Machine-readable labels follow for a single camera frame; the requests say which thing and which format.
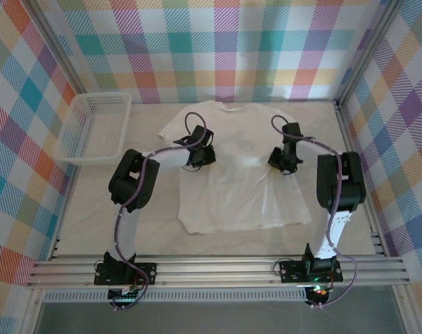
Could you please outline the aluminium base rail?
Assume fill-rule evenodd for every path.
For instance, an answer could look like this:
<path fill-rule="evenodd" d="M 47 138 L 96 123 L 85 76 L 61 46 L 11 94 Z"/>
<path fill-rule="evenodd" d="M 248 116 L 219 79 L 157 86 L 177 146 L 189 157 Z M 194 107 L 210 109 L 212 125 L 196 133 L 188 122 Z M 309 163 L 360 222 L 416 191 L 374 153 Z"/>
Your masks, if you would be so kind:
<path fill-rule="evenodd" d="M 280 267 L 290 255 L 277 256 L 141 256 L 137 262 L 155 264 L 153 287 L 280 287 Z M 358 255 L 355 261 L 340 257 L 333 274 L 318 283 L 334 287 L 405 285 L 409 275 L 399 257 Z M 27 286 L 37 289 L 94 287 L 101 263 L 97 255 L 60 256 L 37 262 Z"/>

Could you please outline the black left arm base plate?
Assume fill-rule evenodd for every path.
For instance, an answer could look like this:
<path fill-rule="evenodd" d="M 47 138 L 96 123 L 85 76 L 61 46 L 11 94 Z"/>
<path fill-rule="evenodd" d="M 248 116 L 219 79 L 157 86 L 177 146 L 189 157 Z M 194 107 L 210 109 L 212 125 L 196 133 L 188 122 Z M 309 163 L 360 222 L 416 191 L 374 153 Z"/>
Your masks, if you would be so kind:
<path fill-rule="evenodd" d="M 155 284 L 156 263 L 137 262 L 134 265 L 147 275 L 149 285 Z M 142 273 L 124 262 L 99 262 L 94 269 L 94 285 L 143 285 L 145 282 Z"/>

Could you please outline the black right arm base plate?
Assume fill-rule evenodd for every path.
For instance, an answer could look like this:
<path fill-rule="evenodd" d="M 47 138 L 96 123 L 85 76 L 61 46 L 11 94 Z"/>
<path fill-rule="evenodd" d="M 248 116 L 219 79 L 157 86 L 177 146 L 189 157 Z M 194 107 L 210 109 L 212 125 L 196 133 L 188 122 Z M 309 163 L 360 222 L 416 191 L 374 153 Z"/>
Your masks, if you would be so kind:
<path fill-rule="evenodd" d="M 339 261 L 331 259 L 315 261 L 279 262 L 282 283 L 331 283 L 343 282 Z"/>

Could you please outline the aluminium side rail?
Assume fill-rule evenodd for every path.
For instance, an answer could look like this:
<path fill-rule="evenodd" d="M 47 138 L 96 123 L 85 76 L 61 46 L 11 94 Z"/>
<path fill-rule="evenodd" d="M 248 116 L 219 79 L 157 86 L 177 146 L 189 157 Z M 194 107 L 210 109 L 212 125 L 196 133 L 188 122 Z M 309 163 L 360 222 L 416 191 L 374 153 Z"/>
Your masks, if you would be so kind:
<path fill-rule="evenodd" d="M 334 113 L 336 115 L 338 126 L 340 127 L 341 135 L 343 137 L 346 149 L 348 151 L 357 151 L 354 147 L 354 141 L 348 128 L 345 116 L 343 115 L 342 108 L 337 104 L 337 102 L 334 102 Z M 375 213 L 373 202 L 370 199 L 370 191 L 368 190 L 367 182 L 364 182 L 364 184 L 366 187 L 366 199 L 364 200 L 362 207 L 364 208 L 367 222 L 369 224 L 371 238 L 375 247 L 375 253 L 383 257 L 389 257 L 389 247 L 386 244 L 382 229 L 377 220 L 377 214 Z"/>
<path fill-rule="evenodd" d="M 58 244 L 60 243 L 60 240 L 61 240 L 61 230 L 65 221 L 65 217 L 67 216 L 67 213 L 70 208 L 70 203 L 73 197 L 73 193 L 75 192 L 80 169 L 81 168 L 79 166 L 74 167 L 73 175 L 72 175 L 72 178 L 70 179 L 70 183 L 68 186 L 68 192 L 64 197 L 61 215 L 58 218 L 55 233 L 52 239 L 52 244 L 47 254 L 47 261 L 52 261 L 56 257 L 55 252 L 58 250 Z"/>

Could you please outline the white t-shirt with black print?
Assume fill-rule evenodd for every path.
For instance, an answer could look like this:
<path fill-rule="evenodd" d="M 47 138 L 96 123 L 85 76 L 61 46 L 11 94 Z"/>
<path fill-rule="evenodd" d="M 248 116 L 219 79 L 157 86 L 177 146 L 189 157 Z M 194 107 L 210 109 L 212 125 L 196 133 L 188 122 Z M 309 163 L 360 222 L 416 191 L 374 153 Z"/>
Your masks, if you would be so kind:
<path fill-rule="evenodd" d="M 282 142 L 271 126 L 280 115 L 294 118 L 261 104 L 228 108 L 221 102 L 192 104 L 180 111 L 159 135 L 172 143 L 186 135 L 185 125 L 200 120 L 214 132 L 216 162 L 200 170 L 179 172 L 178 219 L 190 234 L 238 232 L 285 225 L 307 224 L 311 214 L 293 175 L 282 175 L 268 164 L 273 149 Z"/>

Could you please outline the white perforated plastic basket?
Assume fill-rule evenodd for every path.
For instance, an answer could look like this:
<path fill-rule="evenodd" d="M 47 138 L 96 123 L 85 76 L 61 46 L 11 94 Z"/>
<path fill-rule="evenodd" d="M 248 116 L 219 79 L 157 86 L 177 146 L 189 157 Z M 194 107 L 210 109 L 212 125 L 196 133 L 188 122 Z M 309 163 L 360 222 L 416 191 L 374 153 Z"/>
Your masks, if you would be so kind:
<path fill-rule="evenodd" d="M 76 95 L 56 140 L 54 159 L 76 166 L 116 163 L 123 153 L 131 105 L 129 93 Z"/>

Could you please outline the aluminium frame post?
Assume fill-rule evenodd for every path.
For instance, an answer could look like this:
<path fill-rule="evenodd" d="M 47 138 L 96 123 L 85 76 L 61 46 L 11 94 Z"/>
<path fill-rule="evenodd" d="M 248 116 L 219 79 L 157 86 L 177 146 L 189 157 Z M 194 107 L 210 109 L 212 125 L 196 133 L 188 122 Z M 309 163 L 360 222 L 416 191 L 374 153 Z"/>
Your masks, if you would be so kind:
<path fill-rule="evenodd" d="M 366 32 L 359 43 L 359 49 L 343 77 L 341 87 L 334 100 L 338 109 L 342 109 L 347 104 L 347 101 L 357 87 L 360 78 L 375 55 L 377 48 L 383 41 L 386 32 L 389 30 L 393 19 L 404 3 L 404 0 L 383 1 L 384 3 L 381 3 L 378 6 L 373 19 L 370 22 L 370 27 L 366 29 Z"/>
<path fill-rule="evenodd" d="M 39 8 L 37 0 L 21 0 L 21 2 L 30 14 L 33 22 L 36 24 L 39 32 L 47 43 L 49 50 L 54 55 L 56 62 L 60 65 L 74 91 L 77 94 L 87 93 L 86 87 L 75 71 L 75 68 L 72 66 L 58 36 L 55 32 L 53 32 L 49 22 L 43 14 L 43 11 Z"/>

